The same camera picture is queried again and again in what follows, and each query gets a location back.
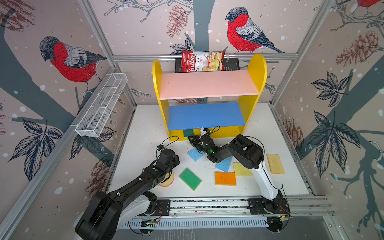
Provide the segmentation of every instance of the gray floor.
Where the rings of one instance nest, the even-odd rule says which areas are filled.
[[[210,228],[190,230],[158,230],[150,236],[128,230],[116,232],[113,240],[328,240],[332,239],[323,217],[294,217],[280,234],[266,228]]]

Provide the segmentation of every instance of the robotic arm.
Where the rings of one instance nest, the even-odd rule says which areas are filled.
[[[75,232],[83,240],[110,240],[116,232],[122,210],[125,220],[144,212],[153,213],[157,197],[148,190],[162,182],[166,174],[179,164],[174,151],[162,149],[156,165],[144,168],[136,179],[116,191],[97,193],[76,225]]]
[[[259,145],[239,134],[229,144],[217,147],[208,129],[204,129],[202,133],[201,137],[189,136],[189,142],[197,150],[205,152],[212,162],[221,162],[227,157],[234,156],[244,167],[250,169],[262,191],[263,209],[266,213],[278,214],[281,208],[289,212],[286,199],[271,181],[268,170],[263,164],[264,150]]]

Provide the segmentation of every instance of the bird head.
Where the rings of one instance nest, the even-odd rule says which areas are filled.
[[[233,23],[238,16],[243,14],[248,15],[248,11],[244,7],[235,7],[229,11],[225,19],[228,20],[230,23]]]
[[[41,41],[40,52],[41,52],[41,56],[43,57],[44,61],[46,61],[48,59],[51,61],[56,60],[55,53],[53,51],[53,47],[59,42],[60,41],[53,36],[45,37]]]

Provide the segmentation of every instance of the blue shelf board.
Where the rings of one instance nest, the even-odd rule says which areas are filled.
[[[169,108],[169,131],[243,125],[245,125],[245,121],[237,102],[194,104]]]

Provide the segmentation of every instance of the pink shelf board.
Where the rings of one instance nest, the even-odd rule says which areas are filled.
[[[162,75],[160,100],[258,94],[248,71],[166,73]]]

